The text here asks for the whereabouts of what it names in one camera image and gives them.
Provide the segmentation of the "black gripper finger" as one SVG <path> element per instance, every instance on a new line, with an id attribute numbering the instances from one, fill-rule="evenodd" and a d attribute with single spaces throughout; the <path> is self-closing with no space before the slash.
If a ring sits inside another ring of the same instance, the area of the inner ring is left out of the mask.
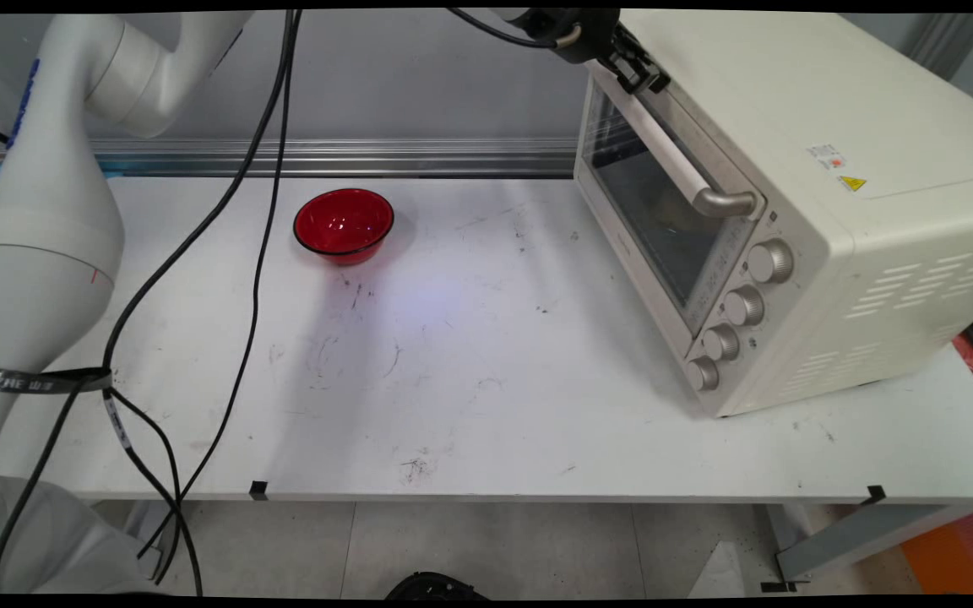
<path id="1" fill-rule="evenodd" d="M 618 57 L 618 82 L 625 92 L 663 92 L 671 83 L 671 76 L 624 24 L 618 24 Z"/>
<path id="2" fill-rule="evenodd" d="M 644 92 L 654 83 L 654 61 L 640 47 L 602 49 L 597 53 L 597 61 L 613 73 L 626 93 Z"/>

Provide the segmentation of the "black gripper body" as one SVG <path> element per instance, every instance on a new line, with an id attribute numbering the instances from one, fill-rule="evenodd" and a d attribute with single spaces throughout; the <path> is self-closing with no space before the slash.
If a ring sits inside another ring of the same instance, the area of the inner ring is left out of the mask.
<path id="1" fill-rule="evenodd" d="M 617 54 L 614 31 L 619 16 L 619 8 L 530 8 L 526 34 L 548 43 L 571 64 L 610 59 Z"/>

